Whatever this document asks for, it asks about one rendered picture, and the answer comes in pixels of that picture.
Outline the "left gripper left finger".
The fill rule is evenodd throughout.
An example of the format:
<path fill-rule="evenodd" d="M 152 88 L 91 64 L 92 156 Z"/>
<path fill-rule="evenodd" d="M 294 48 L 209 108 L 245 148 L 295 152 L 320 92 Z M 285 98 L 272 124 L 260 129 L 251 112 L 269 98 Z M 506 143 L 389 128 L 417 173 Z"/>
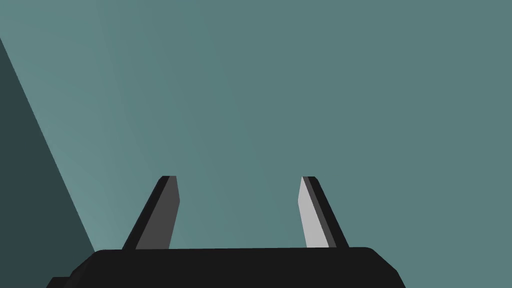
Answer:
<path fill-rule="evenodd" d="M 168 249 L 180 204 L 175 176 L 162 176 L 153 188 L 133 226 L 124 250 Z"/>

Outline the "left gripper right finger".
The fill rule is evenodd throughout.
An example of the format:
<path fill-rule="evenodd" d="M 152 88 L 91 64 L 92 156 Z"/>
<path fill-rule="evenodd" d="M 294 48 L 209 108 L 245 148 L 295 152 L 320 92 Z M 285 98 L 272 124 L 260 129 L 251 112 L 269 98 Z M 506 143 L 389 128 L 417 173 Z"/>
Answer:
<path fill-rule="evenodd" d="M 297 203 L 307 248 L 349 247 L 316 177 L 301 178 Z"/>

